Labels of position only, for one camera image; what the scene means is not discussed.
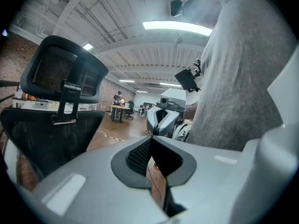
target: black mesh headrest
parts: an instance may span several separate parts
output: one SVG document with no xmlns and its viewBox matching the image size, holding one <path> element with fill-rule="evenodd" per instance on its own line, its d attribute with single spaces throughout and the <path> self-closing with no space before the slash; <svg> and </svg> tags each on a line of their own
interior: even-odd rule
<svg viewBox="0 0 299 224">
<path fill-rule="evenodd" d="M 46 37 L 21 77 L 22 90 L 39 98 L 60 100 L 61 83 L 81 86 L 79 103 L 100 100 L 100 83 L 108 69 L 89 51 L 65 38 Z"/>
</svg>

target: ceiling light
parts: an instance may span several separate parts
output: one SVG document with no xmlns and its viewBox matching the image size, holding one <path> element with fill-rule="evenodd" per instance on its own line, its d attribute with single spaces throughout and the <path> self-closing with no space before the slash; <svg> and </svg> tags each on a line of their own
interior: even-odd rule
<svg viewBox="0 0 299 224">
<path fill-rule="evenodd" d="M 134 80 L 120 80 L 121 82 L 135 82 Z"/>
<path fill-rule="evenodd" d="M 88 43 L 83 48 L 86 49 L 86 50 L 90 50 L 91 48 L 93 48 L 93 46 Z"/>
<path fill-rule="evenodd" d="M 181 21 L 145 21 L 143 22 L 143 26 L 145 29 L 174 29 L 195 32 L 202 35 L 210 35 L 213 31 L 210 28 Z"/>
<path fill-rule="evenodd" d="M 160 84 L 181 87 L 180 84 L 168 84 L 168 83 L 160 83 Z"/>
</svg>

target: brick wall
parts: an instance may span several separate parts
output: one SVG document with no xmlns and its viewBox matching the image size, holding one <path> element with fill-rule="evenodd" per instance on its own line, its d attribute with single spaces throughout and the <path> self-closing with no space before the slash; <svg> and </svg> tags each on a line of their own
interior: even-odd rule
<svg viewBox="0 0 299 224">
<path fill-rule="evenodd" d="M 135 97 L 134 92 L 129 91 L 112 81 L 104 79 L 100 86 L 100 102 L 97 105 L 97 109 L 99 110 L 102 106 L 103 110 L 110 111 L 111 110 L 110 105 L 114 101 L 113 96 L 117 94 L 118 91 L 121 91 L 122 98 L 124 98 L 126 101 L 129 100 L 134 101 L 134 97 Z"/>
<path fill-rule="evenodd" d="M 0 51 L 0 80 L 19 82 L 25 67 L 37 48 L 38 45 L 35 43 L 10 33 Z M 14 94 L 16 89 L 16 87 L 0 88 L 0 98 Z M 0 112 L 12 104 L 11 98 L 0 103 Z"/>
</svg>

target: person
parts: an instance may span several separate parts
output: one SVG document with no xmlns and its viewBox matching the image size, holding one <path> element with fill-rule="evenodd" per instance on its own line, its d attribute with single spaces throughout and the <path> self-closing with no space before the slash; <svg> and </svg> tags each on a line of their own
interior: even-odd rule
<svg viewBox="0 0 299 224">
<path fill-rule="evenodd" d="M 213 29 L 187 142 L 242 151 L 247 141 L 282 124 L 267 88 L 291 57 L 296 37 L 275 0 L 188 0 L 182 15 Z"/>
<path fill-rule="evenodd" d="M 121 105 L 121 99 L 122 99 L 121 91 L 118 91 L 118 93 L 113 96 L 113 99 L 114 99 L 113 104 L 120 106 Z M 120 109 L 116 109 L 115 113 L 116 113 L 116 117 L 119 118 L 120 117 L 120 115 L 119 115 Z"/>
</svg>

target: cable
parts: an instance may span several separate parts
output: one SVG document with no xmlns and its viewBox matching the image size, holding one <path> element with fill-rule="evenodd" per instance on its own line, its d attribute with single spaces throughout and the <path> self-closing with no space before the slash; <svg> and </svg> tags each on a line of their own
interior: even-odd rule
<svg viewBox="0 0 299 224">
<path fill-rule="evenodd" d="M 97 132 L 102 132 L 103 134 L 105 134 L 106 136 L 107 136 L 107 134 L 106 133 L 104 133 L 103 131 L 101 131 L 101 130 L 97 130 Z"/>
<path fill-rule="evenodd" d="M 103 109 L 101 109 L 100 111 L 104 111 Z M 111 115 L 111 113 L 110 112 L 107 112 L 107 111 L 104 111 L 105 113 L 107 113 L 107 114 L 109 114 L 109 115 Z"/>
<path fill-rule="evenodd" d="M 157 186 L 156 186 L 156 184 L 155 184 L 155 182 L 154 182 L 153 177 L 151 176 L 149 166 L 147 166 L 147 167 L 148 167 L 148 171 L 149 171 L 150 178 L 151 178 L 151 180 L 153 181 L 153 184 L 154 184 L 155 188 L 156 188 L 156 189 L 158 190 L 158 192 L 159 192 L 159 195 L 160 195 L 160 201 L 162 201 L 161 193 L 160 193 L 159 189 L 157 188 Z"/>
</svg>

